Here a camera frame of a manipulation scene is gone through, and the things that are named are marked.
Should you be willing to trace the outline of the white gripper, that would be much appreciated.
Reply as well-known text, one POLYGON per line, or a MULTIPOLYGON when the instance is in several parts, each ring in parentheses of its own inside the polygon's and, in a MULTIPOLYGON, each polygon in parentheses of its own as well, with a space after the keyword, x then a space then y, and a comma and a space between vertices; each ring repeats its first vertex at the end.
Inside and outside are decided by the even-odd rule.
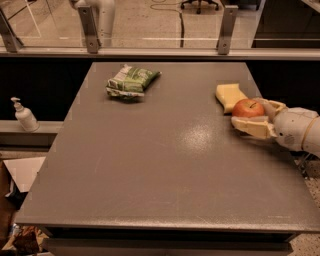
POLYGON ((263 113, 257 117, 233 116, 235 129, 260 139, 277 135, 277 143, 291 151, 320 151, 320 115, 316 111, 287 108, 282 102, 264 98, 255 101, 263 113))

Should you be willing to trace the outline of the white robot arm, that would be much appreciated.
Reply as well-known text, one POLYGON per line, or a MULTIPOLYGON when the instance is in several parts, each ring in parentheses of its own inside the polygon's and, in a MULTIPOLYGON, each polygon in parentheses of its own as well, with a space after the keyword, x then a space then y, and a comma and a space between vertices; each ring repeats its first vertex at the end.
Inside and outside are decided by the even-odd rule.
POLYGON ((231 123, 259 139, 273 138, 291 151, 320 157, 320 115, 305 108, 263 98, 243 99, 232 110, 231 123))

